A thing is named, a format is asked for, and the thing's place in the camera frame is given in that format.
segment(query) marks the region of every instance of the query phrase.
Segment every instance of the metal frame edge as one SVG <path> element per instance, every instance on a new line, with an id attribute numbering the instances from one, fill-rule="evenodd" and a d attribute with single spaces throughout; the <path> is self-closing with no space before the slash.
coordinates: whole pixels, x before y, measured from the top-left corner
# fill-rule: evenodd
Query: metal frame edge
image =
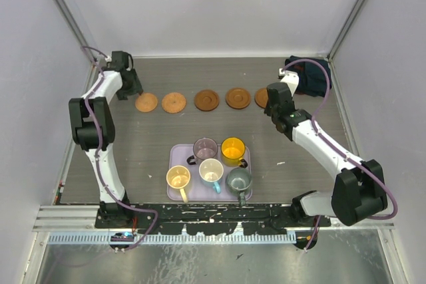
<path id="1" fill-rule="evenodd" d="M 48 238 L 48 232 L 39 232 L 35 234 L 33 247 L 31 248 L 29 259 L 22 276 L 22 284 L 36 283 L 45 256 Z"/>
<path id="2" fill-rule="evenodd" d="M 340 29 L 339 35 L 337 36 L 337 39 L 335 40 L 333 46 L 331 47 L 330 53 L 328 54 L 328 59 L 332 60 L 334 59 L 336 53 L 338 52 L 341 44 L 346 38 L 346 35 L 349 33 L 349 30 L 351 29 L 353 23 L 357 19 L 359 13 L 363 9 L 365 2 L 367 0 L 356 0 L 355 5 L 353 6 L 349 16 L 347 16 L 347 19 L 345 23 L 343 24 L 343 27 Z"/>
<path id="3" fill-rule="evenodd" d="M 345 130 L 345 135 L 349 143 L 350 151 L 359 156 L 359 148 L 357 145 L 357 139 L 355 137 L 353 126 L 351 125 L 350 115 L 346 108 L 346 101 L 341 90 L 341 85 L 339 79 L 337 78 L 334 63 L 332 60 L 329 61 L 330 70 L 331 70 L 331 81 L 333 83 L 335 97 L 337 100 L 337 109 L 339 110 L 340 119 L 343 124 L 343 129 Z"/>
<path id="4" fill-rule="evenodd" d="M 61 12 L 65 22 L 67 23 L 73 35 L 75 36 L 80 47 L 88 46 L 89 43 L 87 42 L 85 36 L 83 35 L 83 32 L 81 31 L 79 25 L 75 21 L 75 18 L 73 17 L 73 14 L 71 13 L 71 10 L 69 9 L 65 0 L 53 0 L 53 1 L 57 5 L 58 10 Z M 95 59 L 95 57 L 92 55 L 91 52 L 84 51 L 84 54 L 90 61 Z"/>
<path id="5" fill-rule="evenodd" d="M 377 230 L 387 266 L 394 283 L 409 284 L 392 232 L 390 229 Z"/>

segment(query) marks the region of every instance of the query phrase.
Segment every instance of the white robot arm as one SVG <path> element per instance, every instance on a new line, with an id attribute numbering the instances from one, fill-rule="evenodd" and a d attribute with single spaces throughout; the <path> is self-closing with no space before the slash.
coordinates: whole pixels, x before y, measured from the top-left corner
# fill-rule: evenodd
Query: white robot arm
<path id="1" fill-rule="evenodd" d="M 299 83 L 298 74 L 280 70 L 280 77 L 280 82 L 267 87 L 268 105 L 265 113 L 272 117 L 279 132 L 307 150 L 334 180 L 333 192 L 311 191 L 294 198 L 294 217 L 303 219 L 306 216 L 327 215 L 338 217 L 345 225 L 353 225 L 386 209 L 387 197 L 383 189 L 347 160 L 360 164 L 383 182 L 381 166 L 375 160 L 364 162 L 350 153 L 328 136 L 317 122 L 314 122 L 314 128 L 311 115 L 305 110 L 296 110 L 294 106 L 293 95 Z M 320 138 L 319 133 L 329 143 Z M 344 154 L 345 158 L 337 154 L 336 150 Z"/>
<path id="2" fill-rule="evenodd" d="M 124 209 L 117 205 L 115 199 L 127 205 L 130 203 L 115 165 L 113 153 L 115 127 L 108 105 L 115 94 L 119 100 L 126 100 L 127 96 L 143 92 L 136 71 L 133 66 L 129 68 L 129 58 L 131 56 L 128 53 L 113 51 L 111 62 L 103 68 L 103 72 L 98 75 L 98 79 L 91 89 L 82 97 L 73 98 L 69 101 L 73 140 L 86 152 L 95 171 L 101 193 L 100 210 L 111 215 L 124 213 Z M 92 119 L 90 119 L 85 106 L 85 100 L 88 100 L 102 130 L 103 141 L 100 150 L 97 150 L 99 137 L 95 124 L 91 121 Z M 99 172 L 102 175 L 103 182 L 115 199 L 108 194 L 101 183 L 97 170 L 96 154 L 99 157 Z"/>

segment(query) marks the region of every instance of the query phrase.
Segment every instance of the purple tray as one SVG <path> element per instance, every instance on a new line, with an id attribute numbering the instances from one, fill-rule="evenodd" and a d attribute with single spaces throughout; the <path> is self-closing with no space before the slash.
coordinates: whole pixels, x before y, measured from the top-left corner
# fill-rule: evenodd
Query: purple tray
<path id="1" fill-rule="evenodd" d="M 220 190 L 221 192 L 219 194 L 216 193 L 216 191 L 213 190 L 213 188 L 209 188 L 208 186 L 205 186 L 201 182 L 200 173 L 198 172 L 198 169 L 200 165 L 196 164 L 194 166 L 190 166 L 186 163 L 186 159 L 189 158 L 191 155 L 193 155 L 192 147 L 193 144 L 177 144 L 175 145 L 171 151 L 170 151 L 170 162 L 169 162 L 169 168 L 173 166 L 184 166 L 185 168 L 189 169 L 189 172 L 191 173 L 191 181 L 190 181 L 190 190 L 187 192 L 188 200 L 189 201 L 199 201 L 199 202 L 238 202 L 237 196 L 234 194 L 231 194 L 227 187 L 226 187 L 226 176 L 228 176 L 228 173 L 234 169 L 235 167 L 229 167 L 225 166 L 222 161 L 220 160 L 220 153 L 216 156 L 216 159 L 218 159 L 222 165 L 224 166 L 224 175 L 222 179 L 220 180 Z M 249 172 L 252 171 L 251 165 L 250 165 L 250 151 L 246 147 L 246 153 L 244 154 L 244 159 L 248 163 L 247 170 Z M 253 190 L 250 190 L 250 193 L 246 195 L 246 200 L 250 199 L 252 197 Z M 180 193 L 178 190 L 174 190 L 171 187 L 167 186 L 167 196 L 174 201 L 182 201 L 182 198 L 180 197 Z"/>

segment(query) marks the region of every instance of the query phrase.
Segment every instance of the wooden coaster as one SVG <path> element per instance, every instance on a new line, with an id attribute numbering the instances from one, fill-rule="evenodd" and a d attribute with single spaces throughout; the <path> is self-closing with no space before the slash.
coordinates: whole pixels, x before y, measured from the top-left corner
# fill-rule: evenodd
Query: wooden coaster
<path id="1" fill-rule="evenodd" d="M 212 111 L 219 105 L 219 96 L 213 90 L 201 90 L 196 94 L 194 103 L 201 111 Z"/>
<path id="2" fill-rule="evenodd" d="M 234 109 L 244 109 L 250 104 L 250 93 L 243 88 L 232 88 L 226 93 L 226 103 Z"/>
<path id="3" fill-rule="evenodd" d="M 265 109 L 268 104 L 268 91 L 266 88 L 259 89 L 254 95 L 254 100 L 260 108 Z"/>
<path id="4" fill-rule="evenodd" d="M 162 99 L 161 106 L 167 113 L 178 113 L 184 110 L 186 99 L 183 94 L 172 92 Z"/>
<path id="5" fill-rule="evenodd" d="M 142 93 L 134 102 L 136 109 L 141 112 L 151 112 L 158 104 L 158 99 L 152 93 Z"/>

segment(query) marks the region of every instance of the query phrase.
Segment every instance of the white wall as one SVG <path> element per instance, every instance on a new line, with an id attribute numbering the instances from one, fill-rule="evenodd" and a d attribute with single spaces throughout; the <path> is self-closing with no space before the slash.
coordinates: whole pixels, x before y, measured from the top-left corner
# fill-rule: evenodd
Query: white wall
<path id="1" fill-rule="evenodd" d="M 328 53 L 355 0 L 70 0 L 103 50 L 136 56 Z"/>
<path id="2" fill-rule="evenodd" d="M 335 58 L 362 154 L 399 203 L 404 260 L 426 278 L 426 0 L 368 0 Z"/>
<path id="3" fill-rule="evenodd" d="M 71 136 L 68 100 L 89 62 L 53 0 L 0 0 L 0 283 L 17 283 L 35 217 L 50 204 Z"/>

